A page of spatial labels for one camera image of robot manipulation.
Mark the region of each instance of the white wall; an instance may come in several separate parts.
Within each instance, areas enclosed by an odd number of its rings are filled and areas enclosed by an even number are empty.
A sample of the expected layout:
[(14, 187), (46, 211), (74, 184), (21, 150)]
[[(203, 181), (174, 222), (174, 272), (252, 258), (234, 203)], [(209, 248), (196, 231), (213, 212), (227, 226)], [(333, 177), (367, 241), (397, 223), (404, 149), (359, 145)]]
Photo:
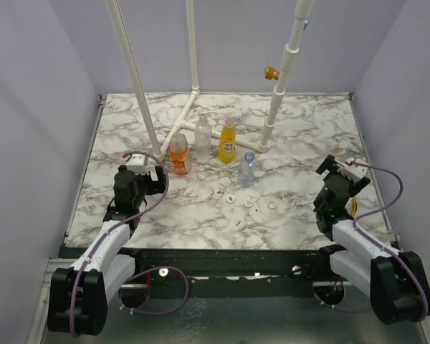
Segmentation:
[[(405, 190), (388, 213), (430, 283), (430, 0), (408, 1), (363, 76), (355, 112), (373, 163), (397, 171)], [(377, 173), (385, 199), (398, 186)]]
[[(104, 1), (50, 0), (99, 93), (132, 92)], [(289, 92), (353, 91), (405, 0), (316, 0)], [(271, 92), (296, 0), (195, 0), (201, 90)], [(121, 0), (147, 92), (191, 89), (184, 0)]]
[(99, 100), (47, 0), (0, 0), (0, 344), (25, 343)]

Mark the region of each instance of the blue water bottle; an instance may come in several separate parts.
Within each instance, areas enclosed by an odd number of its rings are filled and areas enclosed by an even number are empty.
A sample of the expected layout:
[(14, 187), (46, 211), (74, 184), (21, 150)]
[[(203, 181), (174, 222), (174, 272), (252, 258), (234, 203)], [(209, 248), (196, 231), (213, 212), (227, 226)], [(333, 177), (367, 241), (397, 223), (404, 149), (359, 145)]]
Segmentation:
[(252, 152), (245, 153), (239, 166), (239, 185), (251, 186), (253, 184), (253, 175), (257, 167), (257, 159)]

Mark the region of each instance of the white marble pattern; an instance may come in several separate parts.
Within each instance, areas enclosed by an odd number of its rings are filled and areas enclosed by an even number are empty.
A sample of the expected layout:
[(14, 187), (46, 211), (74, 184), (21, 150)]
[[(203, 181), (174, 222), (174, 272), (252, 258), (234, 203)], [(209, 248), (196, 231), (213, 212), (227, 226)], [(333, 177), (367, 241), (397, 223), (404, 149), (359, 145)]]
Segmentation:
[[(163, 142), (173, 119), (188, 95), (149, 95), (148, 104), (158, 139)], [(269, 110), (269, 96), (200, 95), (188, 118), (210, 114), (209, 122), (220, 131), (226, 118), (236, 122), (238, 135), (259, 140)], [(182, 130), (190, 144), (194, 134)], [(168, 196), (144, 216), (127, 247), (194, 249), (318, 249), (331, 244), (317, 229), (312, 202), (323, 185), (315, 173), (327, 154), (340, 159), (366, 159), (345, 96), (286, 96), (277, 115), (270, 149), (258, 155), (254, 185), (237, 185), (239, 158), (247, 151), (238, 147), (236, 161), (225, 165), (213, 155), (207, 162), (193, 160), (191, 173), (171, 173)], [(336, 154), (339, 146), (342, 152)], [(97, 235), (105, 207), (113, 197), (113, 176), (123, 152), (150, 148), (148, 136), (133, 95), (109, 95), (92, 149), (67, 246), (86, 247)], [(197, 179), (204, 171), (207, 178)], [(226, 195), (236, 197), (234, 204)], [(250, 198), (254, 205), (243, 206)], [(157, 196), (148, 197), (148, 204)], [(277, 203), (269, 209), (269, 201)], [(378, 207), (371, 183), (358, 197), (358, 211)], [(387, 241), (381, 215), (361, 224), (379, 239)]]

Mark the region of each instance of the white pipe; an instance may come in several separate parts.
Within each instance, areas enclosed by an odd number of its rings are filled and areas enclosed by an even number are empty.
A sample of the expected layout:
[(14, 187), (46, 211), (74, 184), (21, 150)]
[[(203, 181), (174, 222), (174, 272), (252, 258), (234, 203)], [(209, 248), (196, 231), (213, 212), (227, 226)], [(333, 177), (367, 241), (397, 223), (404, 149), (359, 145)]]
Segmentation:
[[(182, 122), (181, 127), (194, 131), (194, 128), (196, 127), (196, 125), (194, 123), (190, 123), (190, 122)], [(212, 131), (212, 136), (214, 138), (220, 138), (221, 133), (219, 133), (217, 131)], [(236, 144), (241, 145), (242, 147), (250, 148), (256, 152), (260, 152), (260, 149), (258, 147), (258, 143), (253, 143), (250, 141), (241, 140), (240, 138), (236, 138)]]
[(181, 110), (180, 114), (177, 116), (175, 121), (173, 122), (173, 126), (171, 128), (171, 131), (166, 137), (166, 140), (164, 141), (162, 147), (161, 147), (161, 155), (164, 157), (167, 153), (167, 148), (169, 147), (169, 143), (171, 142), (172, 135), (175, 134), (175, 132), (180, 129), (181, 123), (185, 120), (186, 114), (188, 113), (189, 109), (194, 103), (194, 100), (198, 97), (199, 91), (193, 91), (191, 92), (188, 101), (186, 102), (185, 106)]
[(150, 138), (153, 154), (157, 157), (161, 157), (158, 138), (156, 137), (155, 128), (153, 127), (153, 121), (150, 116), (150, 110), (148, 109), (145, 94), (143, 93), (142, 83), (140, 82), (140, 76), (138, 75), (138, 68), (135, 63), (123, 15), (121, 14), (120, 4), (118, 3), (118, 0), (105, 0), (105, 3), (107, 4), (108, 13), (110, 14), (113, 28), (115, 29), (116, 39), (121, 46), (126, 60), (126, 65), (129, 69), (129, 76), (134, 86), (135, 97), (137, 98), (137, 103), (140, 108), (140, 113), (142, 114), (143, 122), (145, 123), (148, 137)]
[(313, 3), (314, 0), (298, 0), (298, 3), (296, 4), (295, 21), (293, 22), (292, 34), (290, 35), (289, 42), (287, 45), (285, 45), (279, 81), (272, 91), (271, 108), (269, 109), (269, 115), (267, 116), (267, 119), (264, 121), (263, 136), (259, 144), (259, 150), (261, 152), (266, 151), (267, 141), (270, 139), (272, 130), (274, 129), (275, 116), (282, 105), (288, 75), (293, 70), (296, 55), (300, 51), (299, 45), (302, 31), (304, 29), (306, 20), (309, 18)]
[(194, 29), (194, 1), (186, 0), (186, 24), (188, 26), (189, 60), (193, 91), (199, 91), (198, 62), (196, 58), (196, 30)]

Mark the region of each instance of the clear plastic bottle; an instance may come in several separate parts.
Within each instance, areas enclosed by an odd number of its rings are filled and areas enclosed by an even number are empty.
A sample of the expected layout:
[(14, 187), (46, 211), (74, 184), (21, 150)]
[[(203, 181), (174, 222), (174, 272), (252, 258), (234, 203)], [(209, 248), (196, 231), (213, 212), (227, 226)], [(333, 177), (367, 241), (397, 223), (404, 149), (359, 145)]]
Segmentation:
[(253, 175), (257, 167), (257, 158), (252, 152), (245, 153), (239, 165), (239, 185), (251, 186), (253, 184)]
[(232, 118), (226, 120), (221, 130), (218, 158), (224, 163), (231, 163), (236, 158), (236, 127)]
[(200, 161), (207, 161), (212, 151), (212, 126), (205, 115), (199, 116), (199, 122), (194, 128), (194, 148)]
[(191, 171), (191, 156), (188, 150), (186, 136), (177, 131), (172, 135), (169, 152), (173, 164), (173, 172), (178, 176), (185, 176)]

